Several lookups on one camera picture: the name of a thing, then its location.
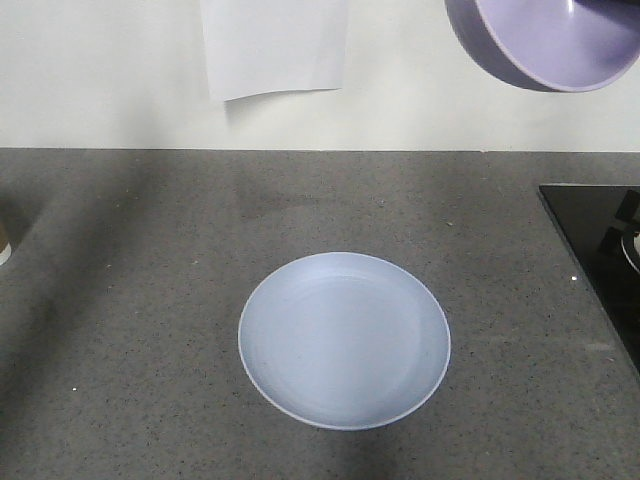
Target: paper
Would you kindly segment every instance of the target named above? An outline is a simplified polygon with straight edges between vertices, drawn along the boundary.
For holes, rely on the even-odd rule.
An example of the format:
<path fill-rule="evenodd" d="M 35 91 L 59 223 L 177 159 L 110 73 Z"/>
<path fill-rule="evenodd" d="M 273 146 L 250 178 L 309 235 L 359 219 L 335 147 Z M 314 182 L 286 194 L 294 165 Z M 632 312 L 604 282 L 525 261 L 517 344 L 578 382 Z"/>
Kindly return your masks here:
<path fill-rule="evenodd" d="M 211 97 L 342 86 L 348 0 L 200 0 Z"/>

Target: kitchen counter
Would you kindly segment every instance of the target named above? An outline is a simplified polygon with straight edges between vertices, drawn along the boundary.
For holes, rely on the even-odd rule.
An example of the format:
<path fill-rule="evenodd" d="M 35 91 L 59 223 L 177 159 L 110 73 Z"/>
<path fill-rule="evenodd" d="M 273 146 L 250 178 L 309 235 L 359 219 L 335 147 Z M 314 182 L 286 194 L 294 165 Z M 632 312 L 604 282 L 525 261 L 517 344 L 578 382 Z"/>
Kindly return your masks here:
<path fill-rule="evenodd" d="M 637 155 L 0 150 L 0 477 L 640 478 L 640 382 L 538 194 Z M 277 267 L 390 260 L 445 310 L 419 410 L 313 428 L 244 373 Z"/>

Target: plate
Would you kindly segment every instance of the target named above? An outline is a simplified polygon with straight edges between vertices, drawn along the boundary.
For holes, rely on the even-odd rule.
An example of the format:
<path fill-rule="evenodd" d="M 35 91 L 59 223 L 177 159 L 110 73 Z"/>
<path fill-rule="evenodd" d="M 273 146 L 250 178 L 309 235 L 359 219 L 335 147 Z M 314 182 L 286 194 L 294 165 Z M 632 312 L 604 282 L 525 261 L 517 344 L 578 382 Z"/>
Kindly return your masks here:
<path fill-rule="evenodd" d="M 317 427 L 363 430 L 431 397 L 451 337 L 435 297 L 410 273 L 331 252 L 295 260 L 258 285 L 238 345 L 249 378 L 281 411 Z"/>

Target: white wall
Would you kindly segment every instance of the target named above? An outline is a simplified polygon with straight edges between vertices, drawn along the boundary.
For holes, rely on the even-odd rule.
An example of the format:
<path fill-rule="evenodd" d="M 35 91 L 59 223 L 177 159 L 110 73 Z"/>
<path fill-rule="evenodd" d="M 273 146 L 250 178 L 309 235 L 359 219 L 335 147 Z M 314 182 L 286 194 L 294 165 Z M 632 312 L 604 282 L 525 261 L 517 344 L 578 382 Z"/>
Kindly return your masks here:
<path fill-rule="evenodd" d="M 640 63 L 600 91 L 486 74 L 442 0 L 351 0 L 345 87 L 208 99 L 198 0 L 3 0 L 0 146 L 640 151 Z"/>

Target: stovetop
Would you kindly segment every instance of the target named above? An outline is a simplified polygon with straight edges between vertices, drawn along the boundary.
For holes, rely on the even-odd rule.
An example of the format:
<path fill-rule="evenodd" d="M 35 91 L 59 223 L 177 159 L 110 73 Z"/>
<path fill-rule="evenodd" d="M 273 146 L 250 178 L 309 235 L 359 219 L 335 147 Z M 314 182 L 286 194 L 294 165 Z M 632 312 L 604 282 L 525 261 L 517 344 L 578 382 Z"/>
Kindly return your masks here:
<path fill-rule="evenodd" d="M 628 258 L 637 258 L 630 248 L 640 231 L 640 186 L 558 184 L 540 191 L 640 371 L 640 274 Z"/>

